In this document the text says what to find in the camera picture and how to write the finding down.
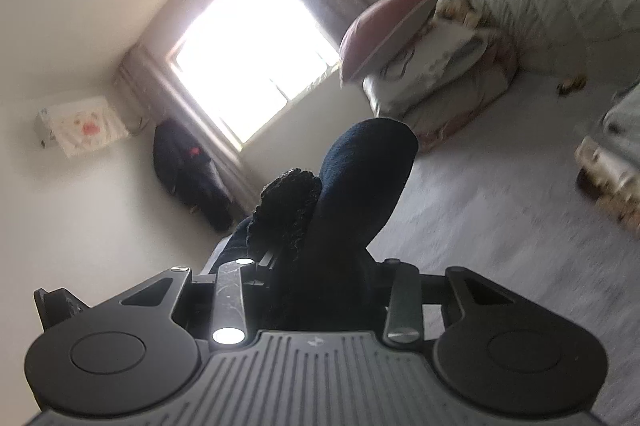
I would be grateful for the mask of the dark blue jeans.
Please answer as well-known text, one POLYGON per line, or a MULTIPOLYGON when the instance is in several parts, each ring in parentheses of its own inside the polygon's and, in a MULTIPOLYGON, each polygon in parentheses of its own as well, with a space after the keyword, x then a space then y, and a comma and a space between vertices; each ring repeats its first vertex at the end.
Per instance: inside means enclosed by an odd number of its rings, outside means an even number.
POLYGON ((318 175, 293 169, 268 184, 215 263, 277 257, 262 330, 374 330, 383 306, 368 245, 392 215, 418 140, 397 120, 360 121, 331 146, 318 175))

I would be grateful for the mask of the stack of folded clothes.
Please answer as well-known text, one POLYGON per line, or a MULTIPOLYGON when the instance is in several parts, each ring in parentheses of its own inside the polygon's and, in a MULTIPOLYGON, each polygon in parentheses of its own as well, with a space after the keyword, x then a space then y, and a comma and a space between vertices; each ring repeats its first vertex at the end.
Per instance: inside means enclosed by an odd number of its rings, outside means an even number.
POLYGON ((578 190, 639 237, 639 81, 584 133, 575 160, 578 190))

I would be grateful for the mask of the window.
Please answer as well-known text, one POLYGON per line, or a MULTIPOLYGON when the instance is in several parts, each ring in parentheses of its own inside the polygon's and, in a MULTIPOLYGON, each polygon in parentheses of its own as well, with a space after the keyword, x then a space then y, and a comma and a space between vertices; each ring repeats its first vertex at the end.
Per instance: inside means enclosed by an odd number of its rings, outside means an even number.
POLYGON ((196 105, 242 149, 338 64, 302 0, 211 0, 168 56, 196 105))

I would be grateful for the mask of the small brown object on bed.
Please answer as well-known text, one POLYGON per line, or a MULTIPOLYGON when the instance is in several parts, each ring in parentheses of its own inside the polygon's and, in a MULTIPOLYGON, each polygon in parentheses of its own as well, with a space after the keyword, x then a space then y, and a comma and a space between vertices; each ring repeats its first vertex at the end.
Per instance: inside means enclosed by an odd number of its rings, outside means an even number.
POLYGON ((583 74, 574 78, 563 80, 556 87, 556 94, 558 94, 559 97, 563 97, 577 91, 582 91, 582 89, 585 88, 586 83, 587 78, 583 74))

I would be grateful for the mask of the pink grey pillow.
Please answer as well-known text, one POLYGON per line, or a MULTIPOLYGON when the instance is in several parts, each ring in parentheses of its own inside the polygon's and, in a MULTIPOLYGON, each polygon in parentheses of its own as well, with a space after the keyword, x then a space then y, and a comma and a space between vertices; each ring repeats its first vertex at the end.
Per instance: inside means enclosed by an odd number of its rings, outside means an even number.
POLYGON ((349 26, 340 45, 341 84, 386 65, 433 17, 438 0, 379 0, 349 26))

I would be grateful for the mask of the dark jacket hanging on wall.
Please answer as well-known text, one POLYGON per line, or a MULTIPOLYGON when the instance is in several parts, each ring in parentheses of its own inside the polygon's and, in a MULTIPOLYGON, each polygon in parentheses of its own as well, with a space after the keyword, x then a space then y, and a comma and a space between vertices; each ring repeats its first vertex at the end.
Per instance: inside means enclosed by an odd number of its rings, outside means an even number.
POLYGON ((201 212, 217 233, 232 226, 232 201, 213 159, 184 126, 164 120, 154 130, 153 168, 169 195, 201 212))

